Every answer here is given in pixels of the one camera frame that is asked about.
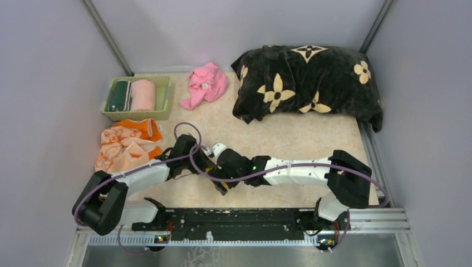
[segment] orange towel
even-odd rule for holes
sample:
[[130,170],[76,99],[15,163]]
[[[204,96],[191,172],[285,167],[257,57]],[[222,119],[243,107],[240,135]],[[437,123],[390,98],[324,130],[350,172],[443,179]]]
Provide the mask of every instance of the orange towel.
[[108,173],[131,170],[162,154],[158,142],[162,135],[156,121],[123,120],[101,135],[101,150],[95,161],[95,171]]

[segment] pink rolled towel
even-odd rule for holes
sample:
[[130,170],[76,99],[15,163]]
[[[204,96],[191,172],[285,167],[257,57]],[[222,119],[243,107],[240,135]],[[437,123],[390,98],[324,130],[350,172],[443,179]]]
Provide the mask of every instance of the pink rolled towel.
[[209,62],[190,73],[190,98],[179,102],[180,106],[192,110],[203,100],[213,102],[224,94],[228,79],[213,63]]
[[148,80],[138,80],[131,84],[131,110],[152,111],[156,109],[156,87]]

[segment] green plastic basket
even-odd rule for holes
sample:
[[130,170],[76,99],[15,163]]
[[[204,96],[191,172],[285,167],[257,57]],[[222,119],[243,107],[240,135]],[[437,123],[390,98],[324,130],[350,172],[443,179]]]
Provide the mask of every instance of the green plastic basket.
[[[156,109],[154,111],[106,111],[108,100],[110,99],[115,84],[119,80],[138,81],[148,80],[154,83],[156,87]],[[168,76],[138,76],[138,77],[116,77],[110,82],[110,92],[107,101],[102,105],[102,113],[114,121],[121,121],[125,119],[133,121],[142,121],[146,118],[153,118],[155,120],[164,121],[169,118],[171,109],[173,92],[170,86],[170,77]]]

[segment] gray floor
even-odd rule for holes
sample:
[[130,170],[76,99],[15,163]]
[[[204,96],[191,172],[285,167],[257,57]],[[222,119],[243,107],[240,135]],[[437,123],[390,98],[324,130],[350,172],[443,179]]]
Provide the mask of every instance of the gray floor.
[[[142,251],[142,248],[130,250]],[[311,248],[182,247],[132,256],[117,246],[89,246],[83,266],[403,266],[394,235],[349,235],[333,254],[313,253]]]

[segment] white wall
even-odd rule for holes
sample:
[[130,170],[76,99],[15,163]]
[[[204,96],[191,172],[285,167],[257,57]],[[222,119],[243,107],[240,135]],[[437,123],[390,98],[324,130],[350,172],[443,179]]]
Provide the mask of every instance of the white wall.
[[358,50],[385,0],[94,0],[134,72],[229,70],[263,45]]
[[368,51],[385,107],[376,141],[428,267],[472,263],[471,10],[400,0]]
[[0,259],[63,266],[122,70],[79,0],[0,4]]

